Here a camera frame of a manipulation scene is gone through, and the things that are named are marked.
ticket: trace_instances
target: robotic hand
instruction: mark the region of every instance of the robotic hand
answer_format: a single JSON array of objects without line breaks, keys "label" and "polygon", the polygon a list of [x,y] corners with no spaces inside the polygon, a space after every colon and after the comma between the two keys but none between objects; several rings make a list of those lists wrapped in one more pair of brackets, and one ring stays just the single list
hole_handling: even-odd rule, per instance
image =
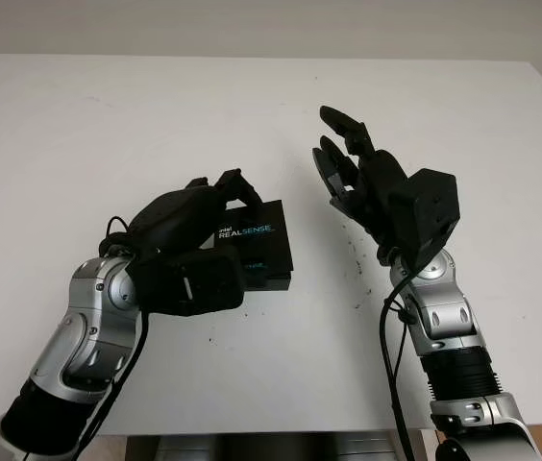
[{"label": "robotic hand", "polygon": [[[240,171],[231,170],[215,185],[200,178],[158,197],[130,226],[111,218],[99,257],[75,271],[61,323],[0,418],[0,461],[76,459],[142,352],[150,313],[188,316],[241,305],[236,250],[199,250],[227,202],[237,199],[250,209],[261,205]],[[125,232],[110,233],[114,219]]]},{"label": "robotic hand", "polygon": [[354,165],[325,136],[313,149],[331,204],[371,234],[380,264],[391,266],[395,288],[382,308],[380,337],[407,460],[414,455],[396,388],[399,361],[393,370],[385,338],[397,295],[404,301],[395,309],[404,337],[407,326],[435,398],[431,419],[447,437],[436,459],[542,460],[514,398],[502,392],[491,369],[479,325],[456,284],[455,263],[443,249],[459,219],[455,177],[422,169],[408,178],[392,155],[374,148],[363,123],[324,106],[320,116],[358,158]]}]

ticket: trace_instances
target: black box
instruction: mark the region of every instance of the black box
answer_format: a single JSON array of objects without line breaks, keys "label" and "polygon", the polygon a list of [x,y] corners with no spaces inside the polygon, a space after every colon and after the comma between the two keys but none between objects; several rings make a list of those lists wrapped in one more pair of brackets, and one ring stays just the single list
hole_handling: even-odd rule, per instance
[{"label": "black box", "polygon": [[214,246],[223,245],[239,253],[247,291],[288,289],[293,268],[281,200],[256,212],[245,206],[228,209],[214,235]]}]

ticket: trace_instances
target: white wall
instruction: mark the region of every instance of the white wall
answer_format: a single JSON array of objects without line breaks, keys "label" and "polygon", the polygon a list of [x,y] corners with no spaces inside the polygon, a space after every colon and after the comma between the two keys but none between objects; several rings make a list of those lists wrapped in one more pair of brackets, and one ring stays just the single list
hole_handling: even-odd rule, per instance
[{"label": "white wall", "polygon": [[0,0],[0,53],[530,61],[542,0]]}]

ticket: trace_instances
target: white tabletop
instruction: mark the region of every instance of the white tabletop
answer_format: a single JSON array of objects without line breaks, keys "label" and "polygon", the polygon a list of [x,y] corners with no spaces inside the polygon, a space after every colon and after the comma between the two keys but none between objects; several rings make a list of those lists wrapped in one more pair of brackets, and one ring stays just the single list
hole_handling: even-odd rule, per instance
[{"label": "white tabletop", "polygon": [[[330,134],[321,104],[366,121],[409,174],[456,175],[458,281],[504,388],[542,423],[542,78],[481,61],[0,56],[0,413],[107,219],[240,167],[264,200],[283,200],[290,290],[153,316],[104,432],[392,427],[377,334],[387,269],[328,205],[310,153]],[[411,345],[404,357],[408,423],[431,425]]]}]

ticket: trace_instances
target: silver arm segment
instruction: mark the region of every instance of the silver arm segment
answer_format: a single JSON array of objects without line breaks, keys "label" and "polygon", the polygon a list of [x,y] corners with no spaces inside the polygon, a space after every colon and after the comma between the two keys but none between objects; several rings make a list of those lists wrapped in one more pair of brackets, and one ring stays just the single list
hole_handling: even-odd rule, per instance
[{"label": "silver arm segment", "polygon": [[[391,268],[393,284],[406,276],[397,258]],[[435,397],[431,418],[449,437],[438,459],[542,461],[514,398],[501,392],[490,369],[480,327],[456,284],[455,262],[448,252],[438,254],[400,295],[416,320],[409,332],[430,377]],[[464,375],[459,365],[465,366]],[[451,371],[447,375],[439,372],[444,366]]]},{"label": "silver arm segment", "polygon": [[30,373],[49,394],[79,403],[101,400],[135,343],[135,288],[130,259],[97,257],[72,276],[68,308]]},{"label": "silver arm segment", "polygon": [[138,306],[125,271],[129,262],[97,257],[75,271],[62,321],[0,418],[0,461],[72,459],[87,418],[135,344]]}]

